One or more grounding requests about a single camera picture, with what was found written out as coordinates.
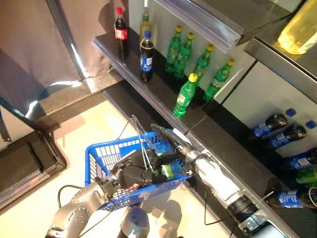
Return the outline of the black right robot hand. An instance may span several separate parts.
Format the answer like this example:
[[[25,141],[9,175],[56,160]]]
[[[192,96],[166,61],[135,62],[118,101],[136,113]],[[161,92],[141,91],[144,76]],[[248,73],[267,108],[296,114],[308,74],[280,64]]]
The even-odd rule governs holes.
[[[173,131],[163,126],[151,124],[151,128],[157,131],[163,138],[167,139],[170,144],[175,147],[178,154],[185,159],[186,163],[193,164],[195,162],[199,153],[189,142],[183,140]]]

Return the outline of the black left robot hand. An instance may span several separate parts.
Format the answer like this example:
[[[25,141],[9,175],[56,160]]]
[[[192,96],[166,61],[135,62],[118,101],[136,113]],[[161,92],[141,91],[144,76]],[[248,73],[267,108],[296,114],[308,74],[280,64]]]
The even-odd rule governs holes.
[[[120,159],[112,168],[121,188],[134,184],[148,186],[167,182],[167,176],[161,171],[161,158],[153,148],[133,150]]]

